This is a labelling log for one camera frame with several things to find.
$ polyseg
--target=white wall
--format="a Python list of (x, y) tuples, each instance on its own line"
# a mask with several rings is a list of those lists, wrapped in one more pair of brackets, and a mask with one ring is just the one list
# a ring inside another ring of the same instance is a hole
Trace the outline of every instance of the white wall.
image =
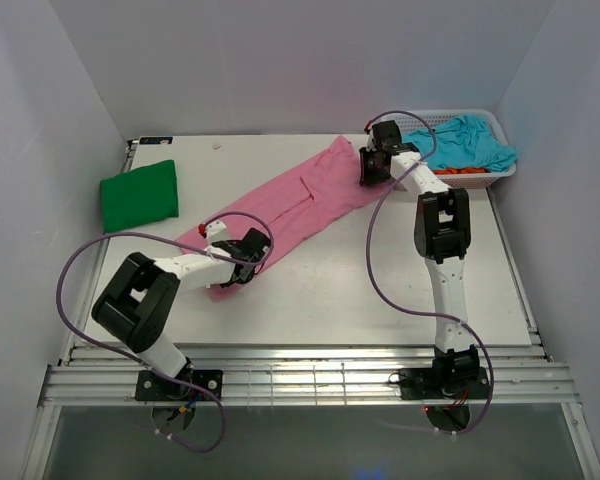
[(0, 0), (0, 480), (19, 476), (65, 338), (57, 275), (99, 231), (98, 181), (124, 146), (47, 0)]
[(520, 152), (495, 189), (507, 234), (600, 455), (600, 0), (555, 3), (497, 114)]
[(553, 0), (51, 0), (125, 138), (495, 108)]

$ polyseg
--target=orange item in basket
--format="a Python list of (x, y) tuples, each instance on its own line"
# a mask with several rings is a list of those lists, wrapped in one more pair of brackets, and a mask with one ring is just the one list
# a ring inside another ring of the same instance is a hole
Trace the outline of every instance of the orange item in basket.
[(489, 170), (486, 168), (474, 168), (474, 167), (466, 167), (466, 168), (447, 168), (445, 170), (434, 170), (433, 173), (436, 175), (460, 175), (465, 173), (489, 173)]

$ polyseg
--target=glass panel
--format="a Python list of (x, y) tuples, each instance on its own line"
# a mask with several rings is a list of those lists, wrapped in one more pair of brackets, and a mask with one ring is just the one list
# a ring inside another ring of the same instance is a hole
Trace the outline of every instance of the glass panel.
[[(422, 407), (229, 408), (225, 441), (191, 453), (152, 428), (148, 407), (65, 407), (45, 478), (82, 479), (581, 479), (560, 405), (493, 405), (459, 438), (387, 428), (428, 425)], [(184, 436), (218, 428), (199, 407)]]

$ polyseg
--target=blue cloth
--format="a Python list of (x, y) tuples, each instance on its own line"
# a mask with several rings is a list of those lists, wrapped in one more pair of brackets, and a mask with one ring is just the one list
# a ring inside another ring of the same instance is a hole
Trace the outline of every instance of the blue cloth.
[[(434, 130), (438, 150), (427, 159), (431, 170), (475, 167), (504, 172), (518, 158), (515, 147), (500, 145), (491, 136), (483, 117), (460, 115), (437, 125)], [(433, 140), (426, 129), (403, 134), (402, 141), (413, 142), (422, 155), (433, 147)]]

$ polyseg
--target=pink towel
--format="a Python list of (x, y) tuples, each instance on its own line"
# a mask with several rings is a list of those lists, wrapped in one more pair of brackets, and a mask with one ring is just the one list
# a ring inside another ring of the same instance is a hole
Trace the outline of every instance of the pink towel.
[[(269, 225), (275, 248), (262, 268), (265, 271), (334, 220), (376, 200), (386, 188), (361, 187), (359, 181), (360, 158), (351, 143), (339, 136), (327, 150), (260, 185), (223, 211), (249, 212)], [(258, 227), (256, 222), (243, 217), (222, 220), (233, 238), (242, 238), (249, 228)], [(178, 241), (206, 247), (197, 226)], [(212, 287), (209, 293), (212, 299), (222, 300), (239, 288), (240, 285)]]

